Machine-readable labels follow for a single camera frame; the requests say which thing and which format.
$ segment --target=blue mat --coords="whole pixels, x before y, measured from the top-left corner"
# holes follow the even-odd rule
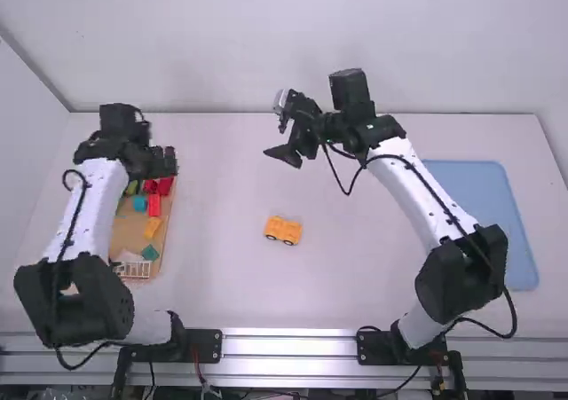
[[[481,225],[498,224],[509,237],[505,284],[531,291],[539,284],[533,253],[525,235],[507,173],[494,161],[424,161],[447,193]]]

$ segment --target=yellow block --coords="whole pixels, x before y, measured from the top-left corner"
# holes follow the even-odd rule
[[[144,229],[144,237],[146,239],[151,239],[154,237],[156,230],[160,227],[162,220],[157,216],[152,216],[148,218],[148,222],[146,223],[146,228]]]

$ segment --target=black bracket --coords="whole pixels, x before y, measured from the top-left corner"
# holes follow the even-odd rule
[[[396,337],[388,331],[357,332],[357,361],[363,366],[381,365],[448,365],[446,339],[438,337],[434,341],[410,350],[404,356],[397,354]]]
[[[185,340],[185,351],[177,351],[175,356],[168,351],[140,349],[133,351],[132,362],[193,363],[197,356],[199,363],[206,365],[221,360],[223,333],[219,329],[186,329]]]
[[[126,373],[135,362],[215,364],[221,360],[223,333],[219,329],[183,329],[175,345],[122,347],[114,372],[111,400],[120,400],[126,384]]]

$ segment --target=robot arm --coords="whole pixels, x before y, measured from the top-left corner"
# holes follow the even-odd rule
[[[39,263],[22,266],[14,288],[47,347],[112,340],[167,344],[182,327],[175,313],[137,307],[107,263],[114,214],[130,180],[177,174],[173,147],[151,147],[150,123],[130,105],[100,107],[100,130],[75,152],[64,173],[71,191],[55,237]],[[77,183],[70,187],[71,177]],[[76,293],[64,294],[72,284]]]
[[[404,362],[462,314],[484,307],[506,290],[507,237],[498,225],[481,227],[450,198],[391,115],[376,116],[362,70],[340,71],[329,81],[336,112],[322,113],[300,92],[279,92],[274,111],[280,116],[280,133],[289,120],[294,125],[285,145],[264,153],[301,168],[302,156],[315,159],[320,146],[332,164],[327,148],[340,144],[344,152],[339,153],[359,160],[403,209],[428,251],[414,282],[419,301],[390,328],[390,349]]]

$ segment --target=red block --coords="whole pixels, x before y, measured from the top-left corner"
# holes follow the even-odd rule
[[[146,180],[144,182],[144,193],[153,194],[158,191],[158,183],[155,180]]]
[[[160,195],[159,194],[151,194],[148,196],[148,215],[149,216],[160,216],[162,212],[160,210]]]
[[[170,194],[171,185],[174,183],[174,177],[161,178],[158,182],[158,193],[160,196],[168,196]]]

